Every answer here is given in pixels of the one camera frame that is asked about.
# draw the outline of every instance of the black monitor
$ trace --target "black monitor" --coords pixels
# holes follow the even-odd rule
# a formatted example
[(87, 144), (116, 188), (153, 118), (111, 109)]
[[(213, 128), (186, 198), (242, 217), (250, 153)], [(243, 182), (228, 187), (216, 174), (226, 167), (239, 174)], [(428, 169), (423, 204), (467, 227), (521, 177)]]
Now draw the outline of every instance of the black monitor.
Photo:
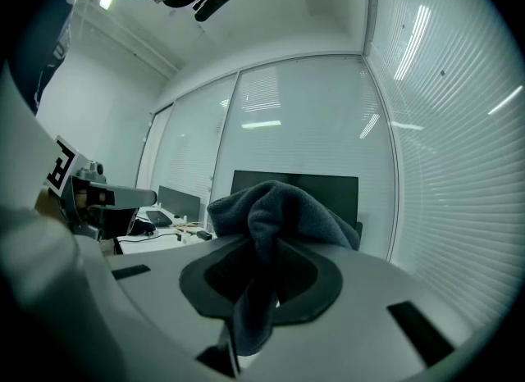
[(356, 228), (358, 221), (358, 177), (235, 171), (231, 193), (237, 193), (242, 189), (270, 180), (299, 187), (354, 229)]
[(161, 203), (163, 209), (180, 216), (180, 218), (188, 216), (188, 222), (199, 221), (199, 197), (160, 185), (158, 187), (158, 202)]

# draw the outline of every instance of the white ceiling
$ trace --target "white ceiling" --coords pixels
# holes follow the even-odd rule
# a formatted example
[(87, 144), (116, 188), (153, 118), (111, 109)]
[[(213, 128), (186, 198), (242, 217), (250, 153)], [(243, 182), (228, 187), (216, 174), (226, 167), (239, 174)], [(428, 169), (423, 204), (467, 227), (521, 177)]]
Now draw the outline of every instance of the white ceiling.
[[(86, 1), (79, 0), (77, 14), (82, 14)], [(125, 25), (180, 70), (197, 54), (225, 41), (310, 16), (328, 16), (346, 33), (362, 34), (366, 0), (231, 0), (203, 23), (194, 19), (191, 7), (173, 9), (152, 0), (113, 0), (105, 12), (97, 8), (98, 0), (90, 1), (90, 11), (97, 9), (99, 16), (103, 13)]]

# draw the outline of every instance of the monitor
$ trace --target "monitor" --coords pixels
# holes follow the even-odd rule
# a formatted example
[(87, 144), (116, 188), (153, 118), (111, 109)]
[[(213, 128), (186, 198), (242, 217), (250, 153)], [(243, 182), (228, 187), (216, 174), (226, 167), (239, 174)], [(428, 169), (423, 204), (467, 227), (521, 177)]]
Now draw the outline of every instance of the monitor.
[(235, 171), (231, 193), (275, 180), (299, 187), (356, 228), (358, 221), (358, 177)]
[(163, 209), (180, 218), (188, 216), (188, 222), (199, 221), (199, 197), (160, 185), (158, 187), (158, 202), (162, 204)]

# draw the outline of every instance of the horizontal blinds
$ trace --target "horizontal blinds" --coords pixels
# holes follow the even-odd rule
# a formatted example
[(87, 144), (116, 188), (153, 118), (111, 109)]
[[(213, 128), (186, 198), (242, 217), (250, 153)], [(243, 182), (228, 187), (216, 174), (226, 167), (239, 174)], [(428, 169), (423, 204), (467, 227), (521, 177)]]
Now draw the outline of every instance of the horizontal blinds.
[(221, 131), (235, 76), (217, 80), (174, 104), (158, 150), (153, 189), (167, 186), (208, 205)]
[(241, 73), (213, 200), (230, 194), (235, 170), (359, 177), (361, 250), (386, 258), (395, 205), (392, 147), (360, 57), (306, 57)]
[(379, 0), (368, 61), (402, 171), (392, 261), (485, 324), (525, 260), (520, 51), (488, 0)]
[(170, 118), (171, 107), (159, 112), (149, 130), (148, 140), (144, 146), (142, 159), (140, 160), (139, 176), (137, 179), (138, 189), (150, 189), (155, 160), (157, 159), (158, 146), (161, 142), (164, 128)]

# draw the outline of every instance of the gray cloth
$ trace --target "gray cloth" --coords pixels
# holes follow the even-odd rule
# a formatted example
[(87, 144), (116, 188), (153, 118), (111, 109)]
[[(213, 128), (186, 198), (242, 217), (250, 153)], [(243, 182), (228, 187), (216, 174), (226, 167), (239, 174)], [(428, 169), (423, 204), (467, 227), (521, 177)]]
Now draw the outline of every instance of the gray cloth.
[(293, 185), (267, 181), (208, 206), (217, 236), (251, 234), (262, 264), (269, 264), (278, 234), (298, 234), (358, 249), (358, 233), (311, 195)]

